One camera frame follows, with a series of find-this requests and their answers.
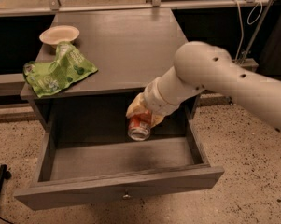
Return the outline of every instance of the black cable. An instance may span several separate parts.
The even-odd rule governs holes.
[[[3,220],[3,221],[5,221],[6,223],[14,224],[13,222],[10,222],[10,221],[8,221],[8,220],[6,220],[6,219],[4,219],[4,218],[1,218],[1,217],[0,217],[0,219]]]

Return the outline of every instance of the cabinet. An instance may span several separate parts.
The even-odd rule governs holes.
[[[39,210],[212,188],[224,171],[211,167],[195,134],[195,99],[147,141],[127,136],[129,103],[172,66],[187,41],[171,10],[58,14],[57,24],[80,30],[76,46],[99,72],[48,98],[37,99],[24,86],[21,97],[46,133],[35,178],[15,198]],[[38,60],[52,60],[53,51],[44,45]]]

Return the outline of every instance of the speckled floor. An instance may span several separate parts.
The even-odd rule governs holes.
[[[1,120],[0,164],[12,178],[3,186],[0,217],[21,224],[281,224],[281,134],[215,94],[203,97],[194,121],[211,165],[225,169],[212,189],[35,212],[13,192],[29,186],[44,131],[36,120]]]

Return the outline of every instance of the terrazzo floor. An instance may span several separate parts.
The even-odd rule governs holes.
[[[211,165],[225,169],[212,189],[32,211],[13,193],[29,187],[44,131],[37,120],[0,119],[0,164],[12,173],[0,217],[17,224],[281,224],[281,134],[215,94],[201,99],[194,122]]]

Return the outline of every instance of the green chip bag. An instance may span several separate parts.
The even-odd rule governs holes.
[[[74,45],[65,41],[58,44],[52,63],[29,62],[23,67],[26,82],[39,98],[58,93],[97,71]]]

